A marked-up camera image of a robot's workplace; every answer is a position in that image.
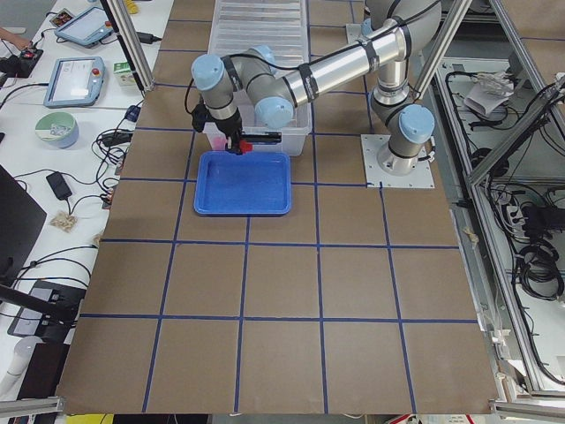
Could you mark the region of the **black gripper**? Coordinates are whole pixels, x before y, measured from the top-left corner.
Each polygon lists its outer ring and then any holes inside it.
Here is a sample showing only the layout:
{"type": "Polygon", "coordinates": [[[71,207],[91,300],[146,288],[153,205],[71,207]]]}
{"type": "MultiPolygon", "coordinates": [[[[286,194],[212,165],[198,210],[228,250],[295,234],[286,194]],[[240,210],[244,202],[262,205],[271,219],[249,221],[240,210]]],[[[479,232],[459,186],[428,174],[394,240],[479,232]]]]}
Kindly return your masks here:
{"type": "Polygon", "coordinates": [[[192,110],[192,128],[197,133],[203,133],[206,122],[214,122],[216,127],[226,136],[225,149],[228,152],[234,152],[233,144],[235,144],[235,153],[237,155],[243,154],[240,142],[243,124],[238,108],[230,112],[228,117],[220,119],[213,117],[211,111],[204,103],[199,103],[192,110]]]}

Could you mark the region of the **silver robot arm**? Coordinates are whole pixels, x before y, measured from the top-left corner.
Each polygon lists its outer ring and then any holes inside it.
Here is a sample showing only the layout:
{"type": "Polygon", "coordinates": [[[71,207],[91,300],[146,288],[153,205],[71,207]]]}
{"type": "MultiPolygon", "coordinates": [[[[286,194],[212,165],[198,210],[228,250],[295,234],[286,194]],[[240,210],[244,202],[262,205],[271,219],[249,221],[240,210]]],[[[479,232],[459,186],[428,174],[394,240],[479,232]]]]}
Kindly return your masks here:
{"type": "Polygon", "coordinates": [[[271,50],[257,46],[219,57],[205,54],[192,63],[192,82],[200,98],[191,111],[192,128],[203,132],[215,124],[230,153],[242,155],[246,141],[234,94],[245,91],[255,115],[271,130],[279,130],[294,117],[295,109],[314,102],[343,84],[377,72],[370,95],[374,113],[390,132],[378,154],[381,168],[392,175],[412,171],[418,154],[434,129],[431,112],[410,101],[410,57],[433,38],[441,22],[438,1],[369,1],[370,19],[354,42],[287,69],[275,76],[271,50]]]}

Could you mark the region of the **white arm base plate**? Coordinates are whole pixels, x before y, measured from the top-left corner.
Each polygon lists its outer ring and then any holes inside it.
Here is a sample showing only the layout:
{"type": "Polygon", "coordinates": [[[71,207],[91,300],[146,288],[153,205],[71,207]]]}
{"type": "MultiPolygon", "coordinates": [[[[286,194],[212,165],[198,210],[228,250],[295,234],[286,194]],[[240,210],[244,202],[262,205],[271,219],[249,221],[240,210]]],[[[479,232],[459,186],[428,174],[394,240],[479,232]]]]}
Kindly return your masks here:
{"type": "Polygon", "coordinates": [[[389,149],[388,134],[362,134],[366,185],[370,188],[434,189],[433,151],[420,145],[418,155],[401,158],[389,149]]]}

